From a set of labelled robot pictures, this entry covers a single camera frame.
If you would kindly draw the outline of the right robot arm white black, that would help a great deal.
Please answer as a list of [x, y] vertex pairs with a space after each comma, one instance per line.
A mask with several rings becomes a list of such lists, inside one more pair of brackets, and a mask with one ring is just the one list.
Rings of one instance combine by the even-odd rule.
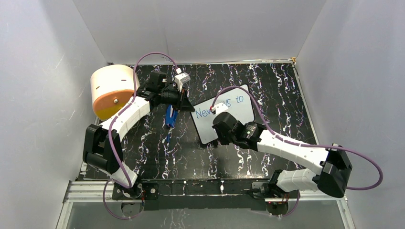
[[273, 134], [256, 122], [243, 124], [228, 112], [220, 113], [213, 120], [213, 129], [222, 145], [233, 143], [242, 149], [273, 154], [304, 167], [294, 171], [275, 171], [267, 187], [254, 189], [263, 197], [280, 198], [296, 190], [319, 190], [334, 198], [345, 195], [352, 165], [339, 145], [306, 144]]

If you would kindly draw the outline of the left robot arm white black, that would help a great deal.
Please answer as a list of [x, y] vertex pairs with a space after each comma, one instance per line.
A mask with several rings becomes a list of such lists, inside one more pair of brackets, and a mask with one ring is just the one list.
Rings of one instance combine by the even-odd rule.
[[124, 187], [130, 198], [140, 197], [143, 186], [137, 182], [137, 173], [122, 161], [124, 136], [160, 104], [169, 104], [173, 110], [194, 111], [185, 88], [190, 76], [180, 68], [176, 73], [170, 83], [164, 73], [153, 72], [144, 85], [136, 72], [125, 65], [103, 67], [91, 76], [93, 110], [102, 123], [87, 127], [83, 161]]

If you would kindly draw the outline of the small black-framed whiteboard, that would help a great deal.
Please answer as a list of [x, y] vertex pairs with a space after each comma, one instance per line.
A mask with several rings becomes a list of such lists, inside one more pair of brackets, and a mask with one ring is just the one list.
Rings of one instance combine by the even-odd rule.
[[[214, 98], [199, 102], [194, 105], [194, 112], [191, 112], [194, 125], [200, 142], [207, 144], [218, 138], [212, 128], [216, 115], [212, 114], [210, 107]], [[243, 124], [254, 121], [254, 107], [250, 96], [241, 89], [234, 88], [221, 94], [215, 102], [224, 103], [227, 106], [226, 112], [231, 114], [236, 120]]]

